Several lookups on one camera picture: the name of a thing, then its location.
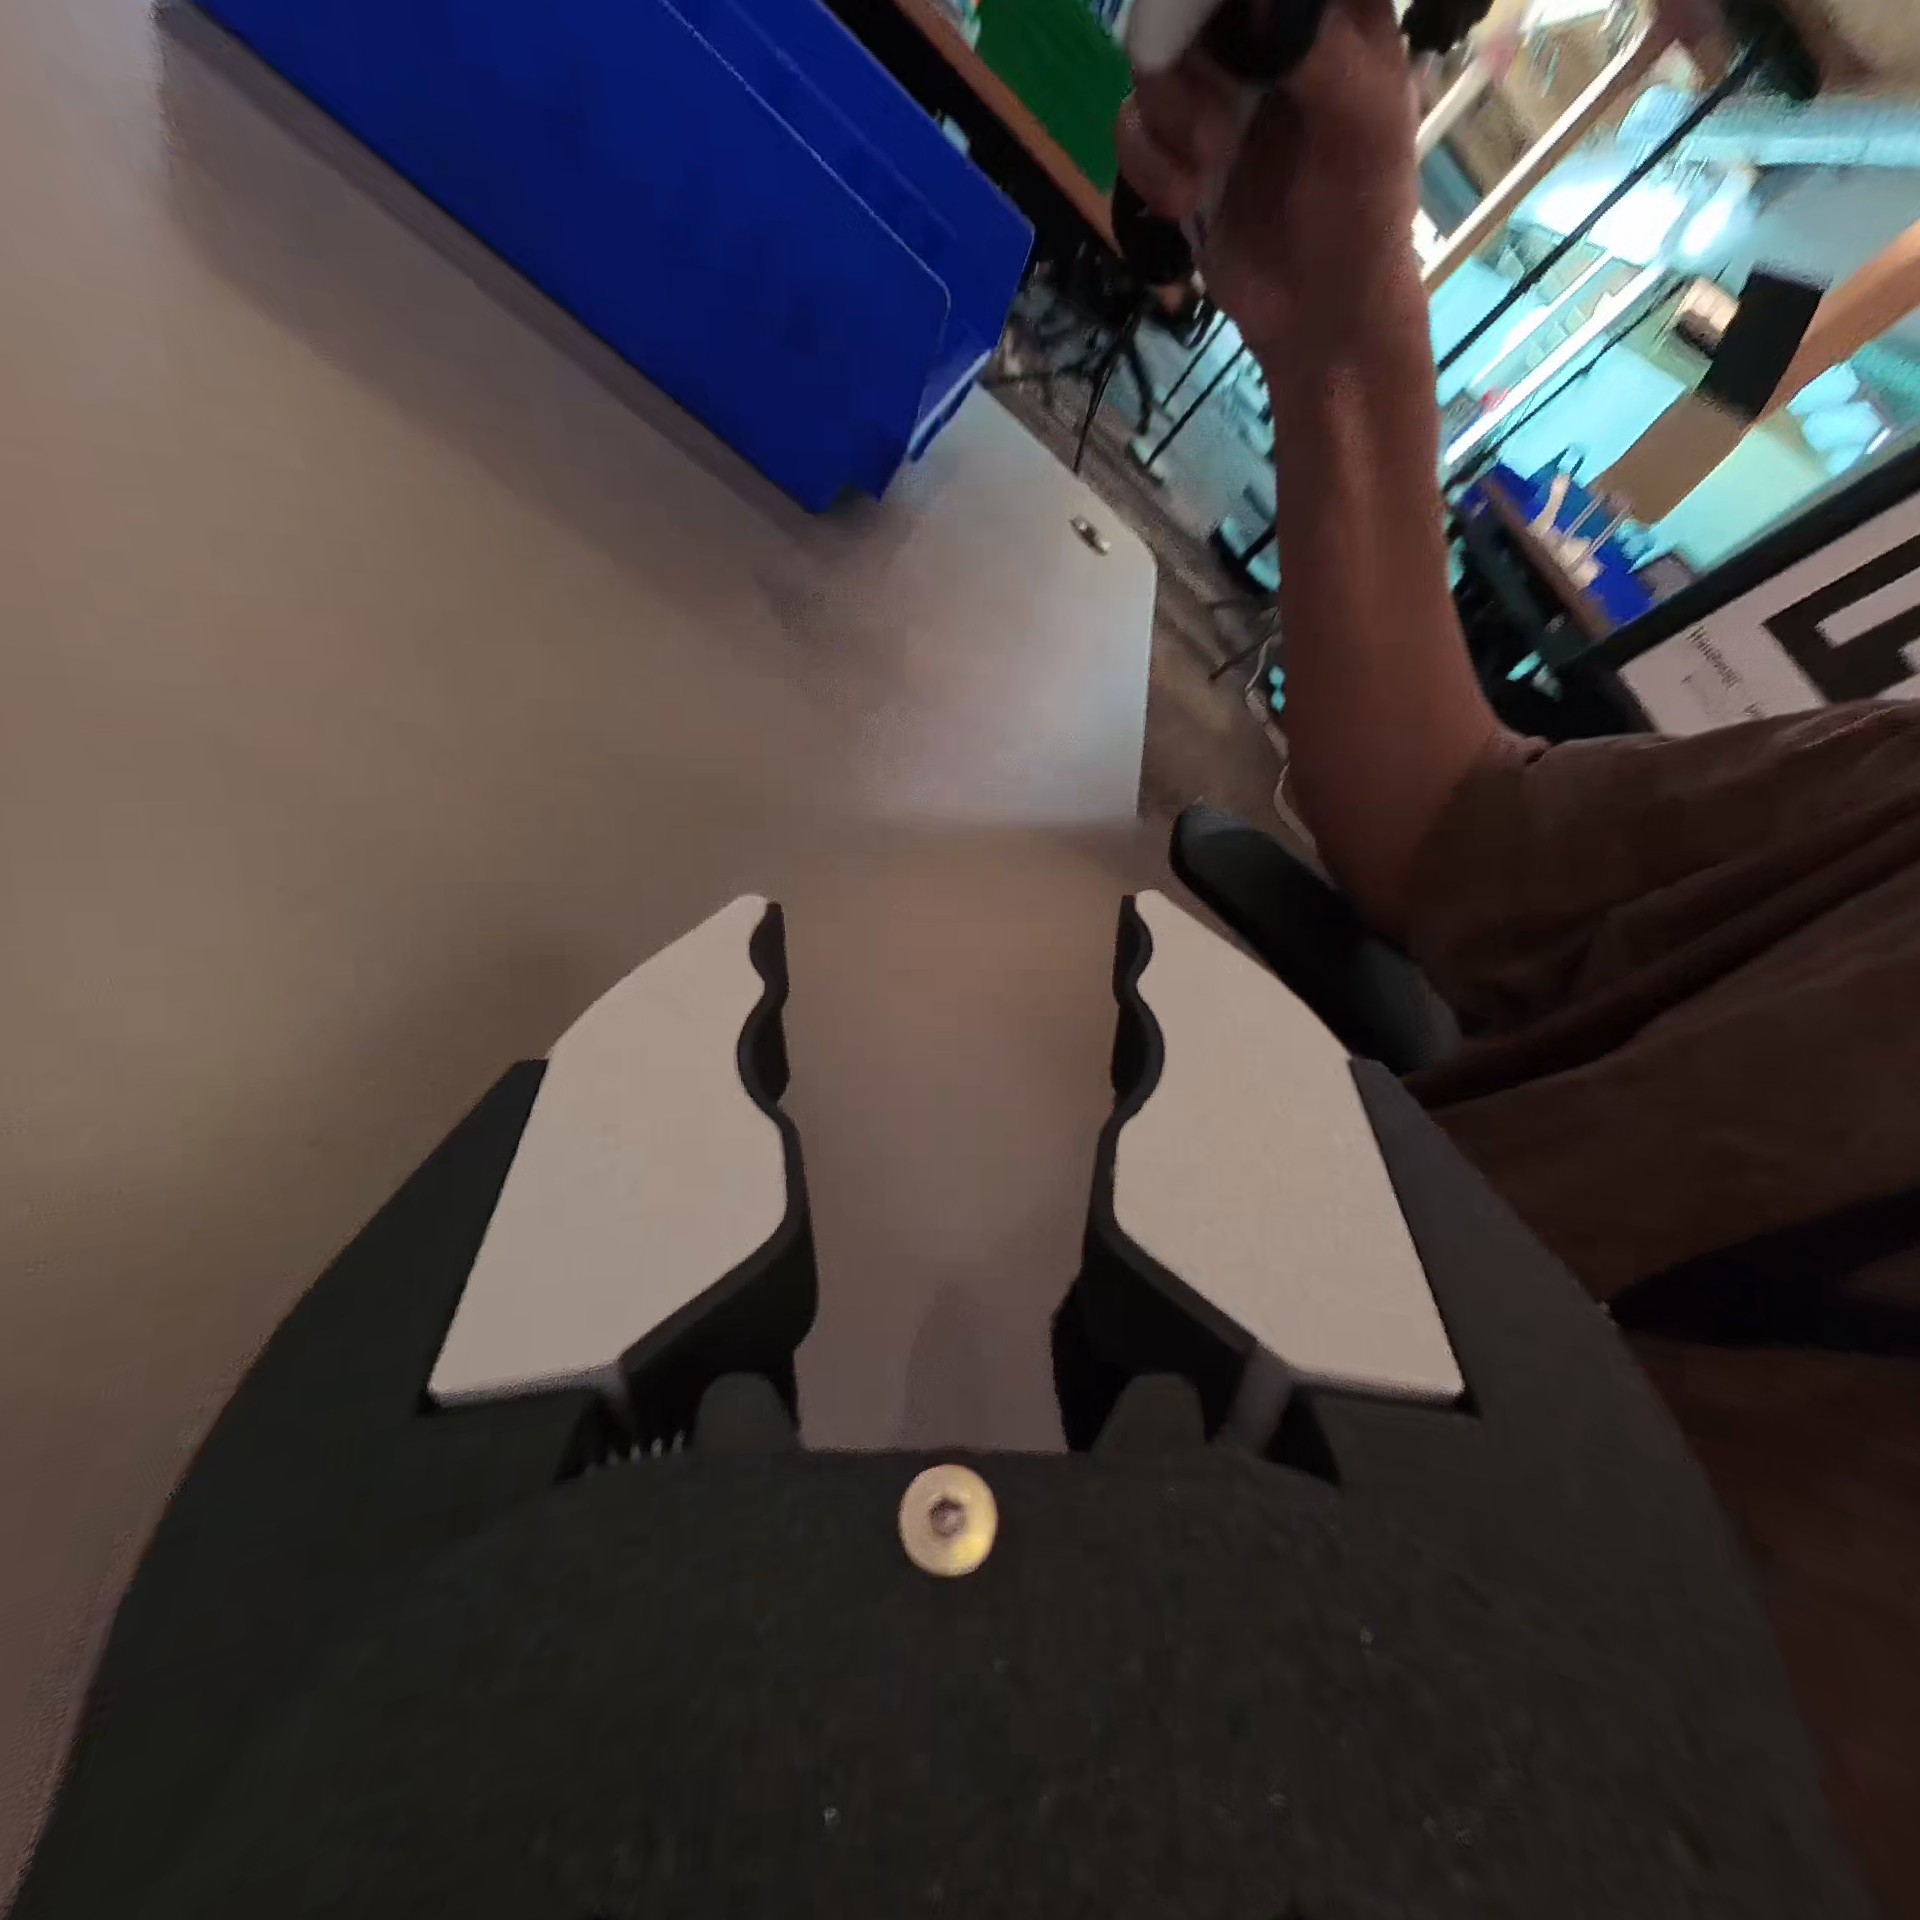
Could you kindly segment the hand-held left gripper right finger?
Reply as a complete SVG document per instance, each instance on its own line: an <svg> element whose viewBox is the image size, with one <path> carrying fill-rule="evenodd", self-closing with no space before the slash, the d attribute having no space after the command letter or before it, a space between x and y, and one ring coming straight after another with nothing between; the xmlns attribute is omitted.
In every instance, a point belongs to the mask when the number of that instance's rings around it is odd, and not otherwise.
<svg viewBox="0 0 1920 1920"><path fill-rule="evenodd" d="M1107 1080L1051 1328L1067 1438L1137 1377L1185 1377L1209 1438L1280 1438L1291 1394L1465 1405L1354 1050L1162 893L1118 918Z"/></svg>

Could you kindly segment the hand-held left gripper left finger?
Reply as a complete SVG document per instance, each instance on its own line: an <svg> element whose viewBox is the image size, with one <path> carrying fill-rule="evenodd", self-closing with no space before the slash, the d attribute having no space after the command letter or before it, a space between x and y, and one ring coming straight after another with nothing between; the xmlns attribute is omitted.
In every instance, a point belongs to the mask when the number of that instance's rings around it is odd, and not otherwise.
<svg viewBox="0 0 1920 1920"><path fill-rule="evenodd" d="M785 918L735 895L551 1050L431 1398L602 1394L675 1438L759 1371L796 1421L818 1253L785 1080Z"/></svg>

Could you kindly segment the blue plastic bin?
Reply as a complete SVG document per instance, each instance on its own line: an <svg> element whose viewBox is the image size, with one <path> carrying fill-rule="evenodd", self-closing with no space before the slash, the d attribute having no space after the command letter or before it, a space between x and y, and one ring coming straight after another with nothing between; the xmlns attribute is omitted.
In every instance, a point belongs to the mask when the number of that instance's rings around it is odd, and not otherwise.
<svg viewBox="0 0 1920 1920"><path fill-rule="evenodd" d="M1029 268L1029 214L809 0L202 13L809 515L943 433Z"/></svg>

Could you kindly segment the person's right forearm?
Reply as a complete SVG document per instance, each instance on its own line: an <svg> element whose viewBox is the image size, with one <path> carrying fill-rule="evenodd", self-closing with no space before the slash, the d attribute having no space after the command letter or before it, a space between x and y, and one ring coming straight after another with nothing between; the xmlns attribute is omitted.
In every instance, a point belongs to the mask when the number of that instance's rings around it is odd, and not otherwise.
<svg viewBox="0 0 1920 1920"><path fill-rule="evenodd" d="M1291 343L1269 393L1284 781L1327 879L1403 937L1456 785L1511 755L1452 609L1423 296Z"/></svg>

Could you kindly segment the grey desk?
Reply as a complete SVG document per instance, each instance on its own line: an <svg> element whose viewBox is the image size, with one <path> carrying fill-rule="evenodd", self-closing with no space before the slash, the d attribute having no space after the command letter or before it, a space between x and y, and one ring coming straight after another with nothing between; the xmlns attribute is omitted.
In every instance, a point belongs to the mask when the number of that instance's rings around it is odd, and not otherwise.
<svg viewBox="0 0 1920 1920"><path fill-rule="evenodd" d="M999 393L796 515L201 13L0 24L16 1879L264 1334L748 893L805 1438L1064 1444L1154 562Z"/></svg>

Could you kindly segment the person's right hand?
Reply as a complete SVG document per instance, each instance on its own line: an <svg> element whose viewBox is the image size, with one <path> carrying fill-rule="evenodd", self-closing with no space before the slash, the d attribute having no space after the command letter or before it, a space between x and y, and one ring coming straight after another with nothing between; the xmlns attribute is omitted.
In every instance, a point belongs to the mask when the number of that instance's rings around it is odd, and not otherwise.
<svg viewBox="0 0 1920 1920"><path fill-rule="evenodd" d="M1121 177L1196 228L1196 266L1263 370L1434 370L1413 255L1413 65L1386 0L1335 0L1263 100L1209 62L1137 73Z"/></svg>

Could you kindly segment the green plastic bin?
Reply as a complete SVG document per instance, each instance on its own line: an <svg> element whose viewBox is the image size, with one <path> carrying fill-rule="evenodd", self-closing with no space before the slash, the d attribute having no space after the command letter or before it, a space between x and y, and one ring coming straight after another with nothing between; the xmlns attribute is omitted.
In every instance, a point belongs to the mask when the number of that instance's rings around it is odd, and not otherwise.
<svg viewBox="0 0 1920 1920"><path fill-rule="evenodd" d="M1033 110L1033 126L1118 190L1118 119L1137 93L1107 0L975 0L984 65Z"/></svg>

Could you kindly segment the wooden table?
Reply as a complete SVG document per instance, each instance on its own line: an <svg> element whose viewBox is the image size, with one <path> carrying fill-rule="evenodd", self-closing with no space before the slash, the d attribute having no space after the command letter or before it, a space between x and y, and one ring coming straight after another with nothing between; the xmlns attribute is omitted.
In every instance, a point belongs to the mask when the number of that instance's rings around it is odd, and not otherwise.
<svg viewBox="0 0 1920 1920"><path fill-rule="evenodd" d="M943 73L960 73L960 85L1051 177L1051 190L1126 266L1145 310L1180 315L1203 296L1180 224L1162 224L1126 177L1118 177L1118 190L1100 199L1095 177L1029 110L1029 100L1001 73L991 73L952 9L900 0L891 13L943 62Z"/></svg>

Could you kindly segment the black office chair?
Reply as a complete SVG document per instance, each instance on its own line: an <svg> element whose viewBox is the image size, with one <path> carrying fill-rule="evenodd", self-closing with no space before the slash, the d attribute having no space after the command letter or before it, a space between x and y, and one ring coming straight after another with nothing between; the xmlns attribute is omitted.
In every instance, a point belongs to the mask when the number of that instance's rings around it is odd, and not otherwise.
<svg viewBox="0 0 1920 1920"><path fill-rule="evenodd" d="M1401 944L1276 832L1185 807L1166 868L1219 918L1354 1056L1417 1072L1456 1056L1456 1018Z"/></svg>

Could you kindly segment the person's brown clothing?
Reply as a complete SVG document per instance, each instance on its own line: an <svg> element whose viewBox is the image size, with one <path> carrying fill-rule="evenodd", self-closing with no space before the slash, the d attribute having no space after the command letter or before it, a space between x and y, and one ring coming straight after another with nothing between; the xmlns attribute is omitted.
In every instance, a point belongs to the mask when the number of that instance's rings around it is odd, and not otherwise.
<svg viewBox="0 0 1920 1920"><path fill-rule="evenodd" d="M1423 1116L1625 1319L1727 1502L1880 1911L1920 1864L1920 720L1516 737L1403 951Z"/></svg>

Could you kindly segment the black framed board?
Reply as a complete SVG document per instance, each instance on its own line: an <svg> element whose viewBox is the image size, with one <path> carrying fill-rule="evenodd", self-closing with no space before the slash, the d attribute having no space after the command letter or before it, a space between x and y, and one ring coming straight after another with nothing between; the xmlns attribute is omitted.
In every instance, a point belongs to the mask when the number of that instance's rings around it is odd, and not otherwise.
<svg viewBox="0 0 1920 1920"><path fill-rule="evenodd" d="M1920 449L1898 449L1597 644L1642 729L1920 702Z"/></svg>

